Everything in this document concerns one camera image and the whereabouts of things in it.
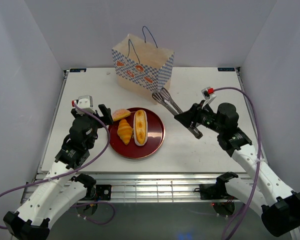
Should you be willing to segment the pink sugared bread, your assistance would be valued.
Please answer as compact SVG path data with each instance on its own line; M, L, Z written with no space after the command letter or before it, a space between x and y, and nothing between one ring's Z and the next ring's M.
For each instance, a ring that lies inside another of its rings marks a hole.
M114 122L124 119L131 115L131 112L127 109L121 108L112 113L112 119Z

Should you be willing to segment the metal serving tongs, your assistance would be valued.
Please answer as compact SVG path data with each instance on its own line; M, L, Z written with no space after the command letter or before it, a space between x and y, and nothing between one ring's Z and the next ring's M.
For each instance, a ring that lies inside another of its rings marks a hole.
M157 103L164 106L173 116L177 116L183 113L181 108L175 103L166 88L163 87L160 90L153 92L151 95ZM196 127L188 127L187 129L197 139L200 139L203 136L203 134Z

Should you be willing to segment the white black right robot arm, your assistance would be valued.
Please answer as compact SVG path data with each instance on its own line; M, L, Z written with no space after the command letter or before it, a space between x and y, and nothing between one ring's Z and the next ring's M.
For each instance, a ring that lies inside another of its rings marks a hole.
M257 158L250 138L238 127L239 115L231 103L222 103L213 112L205 101L195 103L187 111L176 109L174 118L197 138L202 125L217 135L220 147L256 181L258 191L250 197L252 188L234 172L217 177L216 183L201 189L205 197L227 199L233 196L254 210L265 228L275 237L300 227L300 192L295 192L274 173L264 160Z

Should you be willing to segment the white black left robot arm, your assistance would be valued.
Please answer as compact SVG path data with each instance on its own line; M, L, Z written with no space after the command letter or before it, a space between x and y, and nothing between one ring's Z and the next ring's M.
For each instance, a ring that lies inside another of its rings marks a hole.
M68 209L79 200L90 200L96 195L96 180L76 173L86 166L98 129L113 124L111 110L100 104L99 116L90 104L83 105L80 100L74 100L72 106L72 126L50 170L36 183L37 188L27 201L3 217L7 230L18 240L47 239L55 222Z

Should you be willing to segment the striped croissant bread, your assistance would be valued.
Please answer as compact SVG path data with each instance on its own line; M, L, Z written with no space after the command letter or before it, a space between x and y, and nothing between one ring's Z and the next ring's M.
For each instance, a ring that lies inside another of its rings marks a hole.
M125 145L128 145L130 143L131 138L133 136L133 128L130 126L130 124L125 118L119 121L117 135Z

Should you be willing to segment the long glazed baguette bread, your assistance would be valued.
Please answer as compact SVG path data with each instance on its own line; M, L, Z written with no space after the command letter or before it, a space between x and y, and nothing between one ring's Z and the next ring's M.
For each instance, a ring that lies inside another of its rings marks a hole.
M148 140L148 118L147 113L140 109L137 110L133 118L133 137L137 146L141 147Z

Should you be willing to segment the checkered paper bag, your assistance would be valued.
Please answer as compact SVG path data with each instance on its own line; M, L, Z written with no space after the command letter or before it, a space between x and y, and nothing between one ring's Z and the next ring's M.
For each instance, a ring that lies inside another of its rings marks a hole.
M111 49L117 83L122 88L153 102L152 93L171 86L175 52L128 34Z

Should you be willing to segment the red round plate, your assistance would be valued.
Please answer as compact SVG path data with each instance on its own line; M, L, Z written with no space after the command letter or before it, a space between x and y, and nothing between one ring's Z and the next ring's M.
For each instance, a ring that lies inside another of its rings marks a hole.
M165 127L160 117L153 111L142 108L132 107L128 109L131 114L126 118L127 123L132 127L134 123L134 115L138 110L145 111L147 115L148 133L147 142L143 146L138 146L134 139L129 144L124 144L117 134L119 122L115 121L108 127L110 132L110 146L122 157L128 159L142 159L154 154L162 145L165 138Z

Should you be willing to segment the left blue table label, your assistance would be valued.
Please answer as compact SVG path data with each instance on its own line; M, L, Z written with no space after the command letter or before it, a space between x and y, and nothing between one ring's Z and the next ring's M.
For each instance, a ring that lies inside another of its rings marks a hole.
M71 68L69 70L70 73L85 73L86 71L86 68Z

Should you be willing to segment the blue table label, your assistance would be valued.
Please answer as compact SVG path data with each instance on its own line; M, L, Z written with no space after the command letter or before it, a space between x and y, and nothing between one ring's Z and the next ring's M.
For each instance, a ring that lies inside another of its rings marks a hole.
M71 68L69 70L70 73L85 73L86 71L86 68Z
M235 68L234 67L218 67L217 70L219 72L235 72Z

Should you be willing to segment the right blue table label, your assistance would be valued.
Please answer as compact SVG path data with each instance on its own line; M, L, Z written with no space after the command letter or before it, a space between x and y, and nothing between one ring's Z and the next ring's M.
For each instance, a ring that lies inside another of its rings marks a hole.
M218 67L217 70L219 72L235 72L235 68L234 67Z

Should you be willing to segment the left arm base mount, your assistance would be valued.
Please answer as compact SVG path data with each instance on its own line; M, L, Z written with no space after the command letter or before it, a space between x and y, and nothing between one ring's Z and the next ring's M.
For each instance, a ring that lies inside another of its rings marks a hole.
M88 201L109 201L112 194L112 185L110 184L97 184L87 188L84 200Z

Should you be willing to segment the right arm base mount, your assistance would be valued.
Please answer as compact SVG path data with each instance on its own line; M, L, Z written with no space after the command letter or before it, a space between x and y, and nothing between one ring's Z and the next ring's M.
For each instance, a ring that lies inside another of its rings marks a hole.
M233 200L235 197L228 194L224 183L200 184L195 189L201 200Z

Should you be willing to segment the aluminium frame rail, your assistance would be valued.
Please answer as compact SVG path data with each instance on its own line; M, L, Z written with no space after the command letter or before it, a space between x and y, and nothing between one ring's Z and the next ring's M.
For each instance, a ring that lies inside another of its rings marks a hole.
M111 185L111 203L197 203L200 184L212 185L220 173L90 173L98 185Z

